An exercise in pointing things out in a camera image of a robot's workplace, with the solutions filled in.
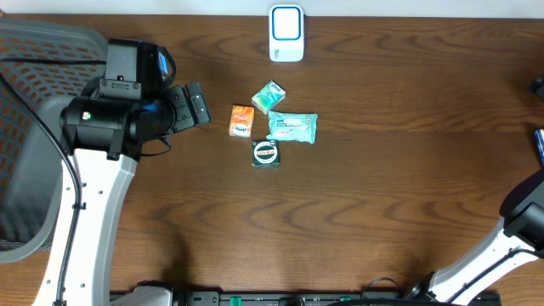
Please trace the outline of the orange tissue pack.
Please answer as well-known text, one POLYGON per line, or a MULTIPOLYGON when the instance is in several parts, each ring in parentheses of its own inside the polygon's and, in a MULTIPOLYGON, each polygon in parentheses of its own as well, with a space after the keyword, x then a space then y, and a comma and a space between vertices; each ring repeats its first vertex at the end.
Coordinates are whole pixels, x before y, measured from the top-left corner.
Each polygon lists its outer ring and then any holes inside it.
POLYGON ((229 135, 250 138, 255 110, 251 106, 234 105, 229 122, 229 135))

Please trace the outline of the yellow snack bag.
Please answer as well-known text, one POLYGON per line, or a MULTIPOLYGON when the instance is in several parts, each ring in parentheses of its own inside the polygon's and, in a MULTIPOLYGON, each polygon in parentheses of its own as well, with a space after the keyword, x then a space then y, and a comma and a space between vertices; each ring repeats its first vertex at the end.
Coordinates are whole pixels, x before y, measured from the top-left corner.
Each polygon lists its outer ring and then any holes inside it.
POLYGON ((535 140, 537 150, 540 156, 541 164, 544 166, 544 130, 537 129, 535 130, 535 140))

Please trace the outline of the green tissue pack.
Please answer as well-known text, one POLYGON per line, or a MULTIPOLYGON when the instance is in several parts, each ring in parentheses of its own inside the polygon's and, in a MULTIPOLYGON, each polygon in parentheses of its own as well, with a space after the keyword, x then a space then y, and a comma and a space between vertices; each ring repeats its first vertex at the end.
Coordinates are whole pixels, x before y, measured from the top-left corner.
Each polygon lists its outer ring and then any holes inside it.
POLYGON ((262 89, 252 96, 252 104, 267 115, 284 98, 286 91, 274 81, 269 81, 262 89))

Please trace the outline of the dark green small box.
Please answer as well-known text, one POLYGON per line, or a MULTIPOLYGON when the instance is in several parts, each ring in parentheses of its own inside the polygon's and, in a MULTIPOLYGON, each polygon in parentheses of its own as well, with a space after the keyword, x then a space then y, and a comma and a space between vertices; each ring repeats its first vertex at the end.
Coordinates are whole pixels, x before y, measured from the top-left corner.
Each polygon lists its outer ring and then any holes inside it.
POLYGON ((254 168, 271 168, 280 165, 280 151, 275 140, 252 141, 254 168))

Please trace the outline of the green wet wipes pack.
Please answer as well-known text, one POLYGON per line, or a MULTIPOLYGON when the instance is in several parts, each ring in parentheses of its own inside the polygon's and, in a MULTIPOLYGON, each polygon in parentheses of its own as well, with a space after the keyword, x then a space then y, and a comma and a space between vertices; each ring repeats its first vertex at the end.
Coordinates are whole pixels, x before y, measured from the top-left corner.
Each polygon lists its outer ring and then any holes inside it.
POLYGON ((269 140, 297 141, 313 144, 317 132, 318 115, 270 111, 269 140))

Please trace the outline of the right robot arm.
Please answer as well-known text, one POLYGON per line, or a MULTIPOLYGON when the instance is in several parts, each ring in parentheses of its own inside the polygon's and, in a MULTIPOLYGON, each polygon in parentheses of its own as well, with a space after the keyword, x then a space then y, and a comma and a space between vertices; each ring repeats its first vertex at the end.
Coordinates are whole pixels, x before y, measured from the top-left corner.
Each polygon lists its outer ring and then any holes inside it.
POLYGON ((543 166, 513 188, 498 223, 462 258, 407 291, 410 303, 469 305, 504 275, 543 258, 543 166))

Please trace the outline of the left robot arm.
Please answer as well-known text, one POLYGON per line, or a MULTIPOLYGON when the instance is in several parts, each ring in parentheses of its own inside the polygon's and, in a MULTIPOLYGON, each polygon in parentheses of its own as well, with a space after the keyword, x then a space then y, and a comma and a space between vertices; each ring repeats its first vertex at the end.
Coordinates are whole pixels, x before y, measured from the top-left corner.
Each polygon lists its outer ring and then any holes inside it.
POLYGON ((107 305, 122 203, 143 145, 211 119, 197 82, 176 85, 170 53, 151 42, 112 39, 105 71, 71 99, 52 143, 62 191, 38 305, 107 305))

